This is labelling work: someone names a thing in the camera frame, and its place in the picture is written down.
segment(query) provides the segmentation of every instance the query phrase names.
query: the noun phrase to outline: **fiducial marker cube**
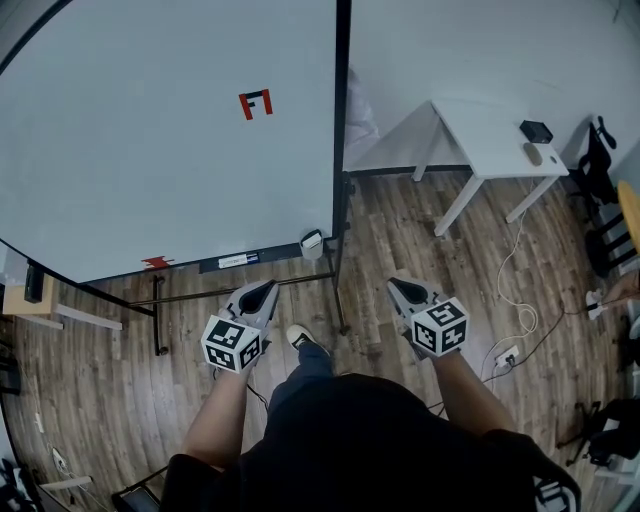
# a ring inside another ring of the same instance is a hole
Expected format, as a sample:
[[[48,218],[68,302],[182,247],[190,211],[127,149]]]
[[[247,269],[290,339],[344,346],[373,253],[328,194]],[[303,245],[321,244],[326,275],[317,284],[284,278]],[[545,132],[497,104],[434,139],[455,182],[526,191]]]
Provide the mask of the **fiducial marker cube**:
[[[207,363],[240,373],[260,355],[260,330],[211,315],[200,339]]]
[[[436,357],[460,348],[468,330],[469,314],[455,297],[411,317],[413,342]]]

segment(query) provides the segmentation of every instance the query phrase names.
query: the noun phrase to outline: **black t-shirt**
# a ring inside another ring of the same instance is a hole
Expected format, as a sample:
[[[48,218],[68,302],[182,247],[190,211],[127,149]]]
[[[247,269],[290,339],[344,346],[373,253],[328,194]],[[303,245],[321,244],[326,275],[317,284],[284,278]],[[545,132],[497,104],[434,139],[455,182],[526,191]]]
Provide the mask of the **black t-shirt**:
[[[579,500],[531,438],[478,438],[398,384],[348,375],[290,397],[223,473],[174,456],[160,510],[535,511],[534,475],[564,479]]]

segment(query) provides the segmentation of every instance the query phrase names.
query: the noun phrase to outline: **whiteboard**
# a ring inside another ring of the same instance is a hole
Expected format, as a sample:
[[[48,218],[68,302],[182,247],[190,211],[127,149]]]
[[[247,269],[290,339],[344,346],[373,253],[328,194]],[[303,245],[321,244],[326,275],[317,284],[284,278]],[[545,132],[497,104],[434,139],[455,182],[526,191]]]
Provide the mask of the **whiteboard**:
[[[336,17],[71,1],[0,75],[0,238],[85,282],[333,235]]]

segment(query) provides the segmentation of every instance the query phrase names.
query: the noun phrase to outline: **white table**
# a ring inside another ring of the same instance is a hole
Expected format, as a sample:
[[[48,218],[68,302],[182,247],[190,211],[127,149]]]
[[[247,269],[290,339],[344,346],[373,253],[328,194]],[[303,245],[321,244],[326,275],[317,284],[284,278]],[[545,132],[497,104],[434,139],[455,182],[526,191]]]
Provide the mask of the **white table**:
[[[431,102],[437,116],[427,134],[427,151],[413,173],[420,181],[431,160],[437,130],[444,125],[460,147],[473,170],[462,189],[435,229],[442,236],[460,215],[484,180],[496,178],[544,177],[544,180],[506,217],[513,222],[538,199],[559,176],[569,174],[551,144],[536,144],[542,164],[535,167],[522,145],[528,142],[520,131],[526,113],[511,111],[500,105],[473,101],[437,99]]]

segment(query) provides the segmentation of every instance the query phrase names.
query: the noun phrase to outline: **black baseboard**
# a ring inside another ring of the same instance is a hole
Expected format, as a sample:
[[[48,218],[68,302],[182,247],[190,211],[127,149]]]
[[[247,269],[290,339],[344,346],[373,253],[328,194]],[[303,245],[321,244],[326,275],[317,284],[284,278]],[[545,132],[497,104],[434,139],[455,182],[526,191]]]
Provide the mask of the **black baseboard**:
[[[393,174],[413,174],[416,166],[410,167],[384,167],[382,169],[364,169],[362,171],[351,171],[352,178],[368,178],[370,176],[390,176]],[[426,172],[449,172],[449,171],[470,171],[468,165],[429,165]]]

